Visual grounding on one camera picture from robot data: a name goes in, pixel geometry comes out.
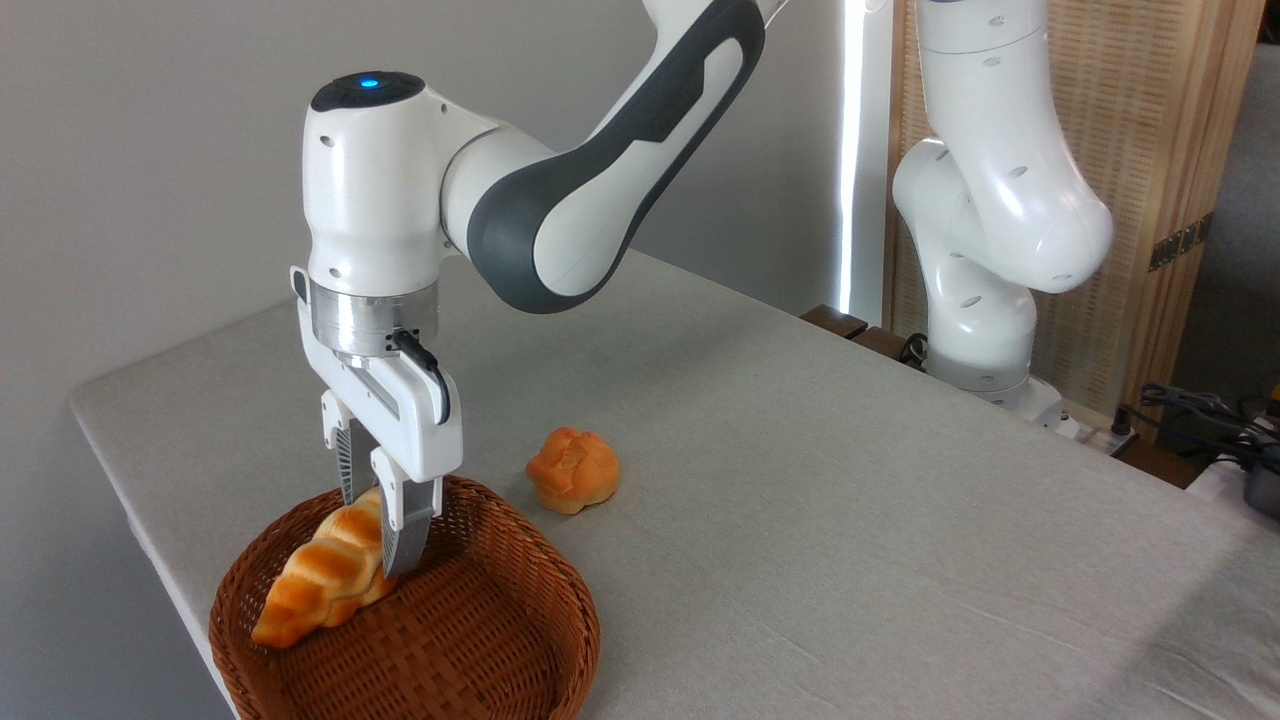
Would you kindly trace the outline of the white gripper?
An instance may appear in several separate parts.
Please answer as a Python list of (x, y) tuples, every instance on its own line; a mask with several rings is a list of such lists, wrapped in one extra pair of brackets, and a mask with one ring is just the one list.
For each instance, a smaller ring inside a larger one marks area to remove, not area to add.
[(462, 462), (462, 411), (453, 380), (394, 341), (384, 355), (344, 360), (312, 324), (320, 288), (291, 268), (303, 354), (321, 378), (323, 437), (335, 454), (344, 505), (378, 486), (387, 578), (413, 571), (443, 514), (444, 477)]

